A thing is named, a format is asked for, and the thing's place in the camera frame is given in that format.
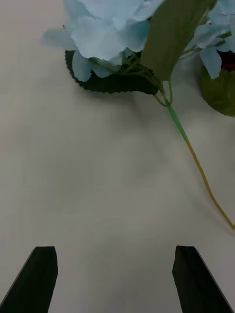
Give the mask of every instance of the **light blue petal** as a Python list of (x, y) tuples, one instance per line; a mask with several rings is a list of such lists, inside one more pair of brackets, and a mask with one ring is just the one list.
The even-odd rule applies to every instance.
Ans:
[(223, 25), (201, 25), (197, 27), (194, 33), (193, 42), (200, 48), (204, 49), (209, 45), (215, 44), (217, 36), (225, 34), (227, 30), (227, 27), (224, 27)]
[(157, 8), (164, 0), (146, 0), (133, 15), (132, 19), (136, 21), (144, 21), (154, 14)]
[(41, 42), (46, 45), (61, 47), (64, 50), (77, 50), (71, 38), (71, 32), (63, 29), (51, 29), (43, 34)]
[(127, 26), (119, 33), (125, 47), (134, 52), (143, 50), (149, 29), (149, 22), (128, 21)]
[(234, 0), (222, 0), (222, 5), (225, 14), (235, 14), (235, 1)]
[(128, 20), (139, 8), (143, 0), (80, 0), (94, 16), (101, 19)]
[(235, 53), (235, 17), (232, 16), (230, 20), (230, 27), (232, 35), (225, 39), (226, 43), (228, 44), (230, 50)]
[(63, 0), (63, 6), (72, 20), (90, 15), (86, 6), (78, 0)]
[(228, 52), (231, 50), (229, 44), (223, 44), (223, 45), (220, 45), (219, 47), (216, 47), (216, 50), (218, 51), (221, 51), (221, 52)]
[(121, 54), (109, 60), (109, 63), (112, 65), (121, 65), (122, 64), (122, 56)]
[(109, 71), (105, 68), (103, 68), (102, 66), (100, 65), (94, 65), (92, 64), (92, 70), (96, 73), (96, 75), (100, 78), (104, 78), (104, 77), (107, 77), (109, 75), (112, 75), (113, 72), (112, 71)]
[(110, 60), (125, 49), (111, 22), (82, 17), (73, 23), (71, 37), (85, 58)]
[(215, 79), (219, 77), (222, 61), (216, 49), (214, 48), (204, 49), (200, 52), (200, 55), (211, 78)]
[(91, 63), (79, 51), (75, 51), (73, 55), (72, 69), (76, 78), (81, 82), (88, 81), (91, 76)]

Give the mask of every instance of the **white surface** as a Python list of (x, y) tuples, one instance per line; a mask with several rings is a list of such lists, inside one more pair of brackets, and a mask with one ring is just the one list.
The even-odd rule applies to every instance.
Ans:
[[(0, 301), (32, 249), (54, 245), (50, 313), (179, 313), (174, 250), (190, 245), (235, 309), (235, 233), (167, 110), (79, 88), (64, 52), (38, 42), (61, 23), (61, 1), (1, 0)], [(235, 222), (235, 120), (174, 77), (174, 108)]]

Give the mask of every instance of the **serrated leaf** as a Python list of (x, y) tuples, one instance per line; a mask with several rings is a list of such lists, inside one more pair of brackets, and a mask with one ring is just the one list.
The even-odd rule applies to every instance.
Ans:
[(140, 91), (147, 94), (156, 94), (158, 88), (136, 73), (114, 73), (108, 77), (100, 78), (94, 72), (87, 82), (79, 81), (72, 70), (74, 51), (66, 51), (65, 59), (67, 68), (73, 79), (85, 90), (97, 92), (127, 92)]
[(142, 64), (156, 77), (167, 81), (215, 0), (165, 0), (154, 13), (147, 42), (142, 52)]
[(216, 111), (235, 116), (235, 71), (222, 69), (219, 77), (212, 79), (205, 67), (200, 86), (204, 100)]

